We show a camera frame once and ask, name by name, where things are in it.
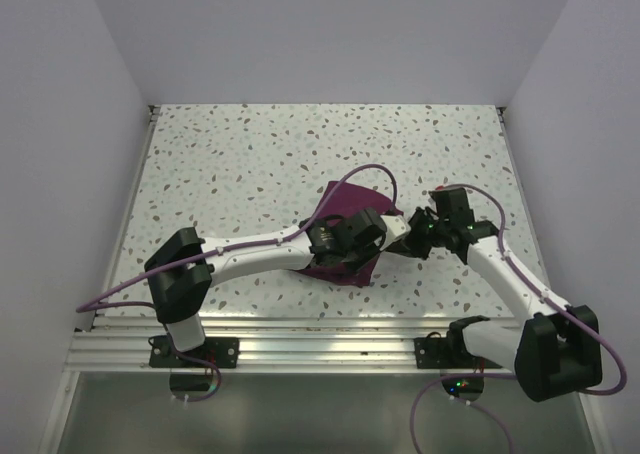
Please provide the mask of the purple cloth mat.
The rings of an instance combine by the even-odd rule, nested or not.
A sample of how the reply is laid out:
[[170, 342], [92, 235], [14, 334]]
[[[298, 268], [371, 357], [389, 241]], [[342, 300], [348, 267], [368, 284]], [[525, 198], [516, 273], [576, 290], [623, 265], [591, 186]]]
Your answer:
[[[363, 186], [344, 183], [319, 211], [319, 217], [324, 218], [330, 215], [350, 217], [367, 207], [373, 208], [380, 215], [402, 214], [402, 211], [397, 209], [392, 200], [385, 195]], [[297, 273], [338, 286], [363, 288], [370, 284], [378, 259], [379, 255], [376, 255], [358, 271], [351, 271], [344, 263], [340, 263], [335, 267], [306, 268], [298, 270]]]

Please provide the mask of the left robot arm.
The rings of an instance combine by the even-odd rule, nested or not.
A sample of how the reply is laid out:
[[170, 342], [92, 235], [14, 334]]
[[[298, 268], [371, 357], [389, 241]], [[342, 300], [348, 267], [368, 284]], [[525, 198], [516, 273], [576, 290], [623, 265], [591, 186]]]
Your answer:
[[309, 219], [301, 226], [255, 237], [201, 238], [177, 231], [145, 264], [157, 320], [185, 366], [201, 364], [208, 343], [199, 311], [215, 284], [275, 270], [352, 274], [364, 269], [411, 231], [404, 217], [365, 208], [344, 217]]

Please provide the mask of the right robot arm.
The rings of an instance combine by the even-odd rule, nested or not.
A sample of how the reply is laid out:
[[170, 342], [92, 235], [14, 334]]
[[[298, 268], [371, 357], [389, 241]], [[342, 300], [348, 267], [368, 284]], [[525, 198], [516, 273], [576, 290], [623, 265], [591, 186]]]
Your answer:
[[540, 402], [594, 387], [602, 380], [595, 313], [573, 307], [547, 290], [507, 250], [490, 221], [468, 214], [437, 216], [418, 209], [390, 251], [426, 259], [434, 248], [456, 255], [501, 298], [518, 322], [511, 331], [485, 316], [450, 323], [445, 337], [423, 339], [421, 347], [441, 367], [471, 366], [486, 360], [514, 373], [524, 393]]

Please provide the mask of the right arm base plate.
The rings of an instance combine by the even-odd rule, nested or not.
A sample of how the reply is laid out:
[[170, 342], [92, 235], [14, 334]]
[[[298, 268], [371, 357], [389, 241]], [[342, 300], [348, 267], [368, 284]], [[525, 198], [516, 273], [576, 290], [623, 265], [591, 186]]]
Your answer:
[[499, 364], [469, 354], [455, 354], [448, 341], [441, 337], [417, 337], [413, 339], [414, 357], [418, 369], [501, 369]]

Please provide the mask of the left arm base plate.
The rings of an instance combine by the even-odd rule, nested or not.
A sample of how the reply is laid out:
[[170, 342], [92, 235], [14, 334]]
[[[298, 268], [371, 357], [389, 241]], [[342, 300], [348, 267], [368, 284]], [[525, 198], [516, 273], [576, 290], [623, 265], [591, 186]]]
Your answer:
[[179, 369], [203, 367], [202, 361], [219, 369], [235, 369], [240, 353], [240, 340], [235, 337], [207, 337], [204, 344], [185, 353], [175, 354], [166, 336], [148, 339], [151, 368]]

